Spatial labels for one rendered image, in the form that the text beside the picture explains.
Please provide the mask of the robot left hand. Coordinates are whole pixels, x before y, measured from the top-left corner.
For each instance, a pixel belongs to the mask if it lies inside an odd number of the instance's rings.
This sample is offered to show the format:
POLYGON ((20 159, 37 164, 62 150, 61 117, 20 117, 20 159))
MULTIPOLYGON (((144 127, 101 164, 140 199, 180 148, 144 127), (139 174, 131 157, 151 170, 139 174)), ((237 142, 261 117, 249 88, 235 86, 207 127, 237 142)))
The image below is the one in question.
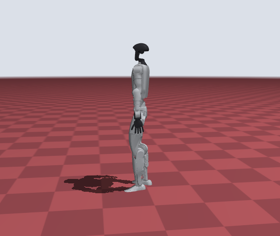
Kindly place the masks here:
MULTIPOLYGON (((141 115, 141 113, 140 113, 140 115, 141 115)), ((143 130, 143 123, 140 120, 141 117, 140 118, 135 118, 135 113, 134 113, 134 119, 135 119, 135 121, 134 121, 134 124, 133 124, 131 130, 133 130, 133 128, 135 126, 135 133, 136 133, 136 131, 138 131, 138 134, 139 134, 139 128, 140 128, 140 133, 141 133, 141 128, 142 128, 142 131, 144 132, 144 130, 143 130)))

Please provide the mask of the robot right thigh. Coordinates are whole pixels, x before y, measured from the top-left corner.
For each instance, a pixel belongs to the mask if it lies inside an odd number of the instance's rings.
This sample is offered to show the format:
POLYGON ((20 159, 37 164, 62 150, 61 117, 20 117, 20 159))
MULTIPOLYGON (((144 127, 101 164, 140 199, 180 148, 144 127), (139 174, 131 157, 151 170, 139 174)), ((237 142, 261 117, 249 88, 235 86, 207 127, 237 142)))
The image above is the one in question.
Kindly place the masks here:
POLYGON ((147 151, 148 151, 147 145, 146 145, 146 144, 143 144, 143 143, 141 142, 141 140, 142 140, 142 135, 143 135, 143 131, 142 131, 142 128, 141 128, 141 137, 140 137, 139 148, 143 149, 143 150, 144 150, 144 153, 147 153, 147 151))

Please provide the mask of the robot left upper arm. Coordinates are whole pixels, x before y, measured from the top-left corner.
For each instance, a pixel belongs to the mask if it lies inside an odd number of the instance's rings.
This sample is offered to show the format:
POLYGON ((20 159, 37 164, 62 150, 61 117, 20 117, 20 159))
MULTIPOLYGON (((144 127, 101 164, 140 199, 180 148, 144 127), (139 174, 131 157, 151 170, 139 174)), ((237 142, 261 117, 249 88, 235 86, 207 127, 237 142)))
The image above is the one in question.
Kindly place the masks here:
MULTIPOLYGON (((142 66, 133 67, 134 84, 136 86, 135 89, 139 89, 140 93, 141 93, 141 76, 142 76, 142 73, 143 73, 142 66)), ((132 91, 132 95, 133 95, 133 91, 132 91)))

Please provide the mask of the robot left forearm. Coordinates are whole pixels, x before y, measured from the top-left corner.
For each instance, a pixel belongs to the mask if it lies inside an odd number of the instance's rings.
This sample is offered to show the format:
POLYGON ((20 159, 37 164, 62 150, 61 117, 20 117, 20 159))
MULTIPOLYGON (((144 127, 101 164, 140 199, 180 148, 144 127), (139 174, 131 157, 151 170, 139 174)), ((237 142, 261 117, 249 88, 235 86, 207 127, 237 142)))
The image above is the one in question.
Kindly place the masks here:
POLYGON ((140 102, 141 102, 141 94, 139 89, 135 89, 133 91, 133 101, 134 101, 134 112, 135 112, 135 118, 140 118, 140 102))

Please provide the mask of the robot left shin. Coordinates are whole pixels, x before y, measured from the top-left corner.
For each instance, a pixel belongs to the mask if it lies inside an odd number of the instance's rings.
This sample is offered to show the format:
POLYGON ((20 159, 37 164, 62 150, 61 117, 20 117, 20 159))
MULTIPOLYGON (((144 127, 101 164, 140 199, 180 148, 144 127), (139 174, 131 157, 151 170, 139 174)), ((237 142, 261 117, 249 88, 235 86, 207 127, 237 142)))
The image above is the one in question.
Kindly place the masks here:
POLYGON ((136 182, 136 187, 141 187, 141 175, 144 167, 144 151, 138 150, 136 157, 132 153, 133 171, 136 182), (139 186, 140 185, 140 186, 139 186))

